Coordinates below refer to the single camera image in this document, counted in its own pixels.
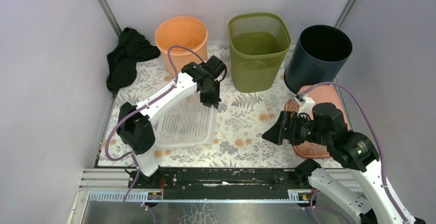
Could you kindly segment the pink plastic basket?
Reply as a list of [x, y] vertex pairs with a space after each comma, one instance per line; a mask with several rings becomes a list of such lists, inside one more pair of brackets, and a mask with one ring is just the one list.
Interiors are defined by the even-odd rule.
[[[315, 104], [325, 102], [333, 103], [337, 109], [341, 110], [344, 113], [342, 103], [339, 99], [336, 89], [333, 86], [323, 85], [317, 87], [316, 89], [310, 91], [308, 95], [314, 100]], [[292, 99], [285, 104], [284, 110], [297, 112], [299, 108], [300, 105], [297, 103], [297, 101], [295, 99]], [[293, 149], [298, 156], [304, 159], [329, 159], [331, 157], [325, 146], [310, 143], [307, 141], [300, 145], [294, 146]]]

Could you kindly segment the orange round bucket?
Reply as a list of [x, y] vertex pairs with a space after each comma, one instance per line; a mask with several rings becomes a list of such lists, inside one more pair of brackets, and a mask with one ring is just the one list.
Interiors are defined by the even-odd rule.
[[[205, 24], [191, 16], [177, 16], [163, 22], [155, 32], [155, 43], [161, 52], [171, 76], [190, 62], [201, 63], [208, 58], [208, 31]], [[168, 59], [168, 49], [180, 45], [189, 48], [198, 56], [182, 48], [171, 49], [172, 63]]]

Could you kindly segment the white plastic basket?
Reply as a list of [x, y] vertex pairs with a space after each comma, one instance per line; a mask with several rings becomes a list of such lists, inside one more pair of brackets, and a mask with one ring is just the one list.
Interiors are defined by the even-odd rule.
[[167, 111], [154, 127], [157, 146], [189, 147], [212, 143], [216, 127], [217, 109], [200, 102], [200, 94], [193, 94]]

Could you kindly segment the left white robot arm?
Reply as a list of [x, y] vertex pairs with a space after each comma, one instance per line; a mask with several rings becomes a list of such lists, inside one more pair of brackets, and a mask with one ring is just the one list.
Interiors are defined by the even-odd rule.
[[132, 152], [146, 188], [159, 184], [157, 150], [214, 141], [221, 102], [219, 76], [226, 73], [226, 65], [216, 56], [191, 62], [156, 94], [136, 105], [121, 106], [116, 133]]

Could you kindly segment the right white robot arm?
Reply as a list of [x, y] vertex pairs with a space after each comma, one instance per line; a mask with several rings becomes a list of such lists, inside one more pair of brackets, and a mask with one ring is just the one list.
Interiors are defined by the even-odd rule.
[[356, 223], [425, 223], [399, 201], [382, 175], [382, 160], [372, 141], [349, 130], [341, 110], [332, 103], [320, 103], [312, 108], [312, 113], [310, 119], [303, 113], [282, 111], [262, 138], [276, 145], [286, 139], [291, 145], [311, 142], [326, 146], [330, 156], [355, 179], [364, 197], [335, 180], [313, 159], [306, 159], [295, 168], [299, 188], [321, 191]]

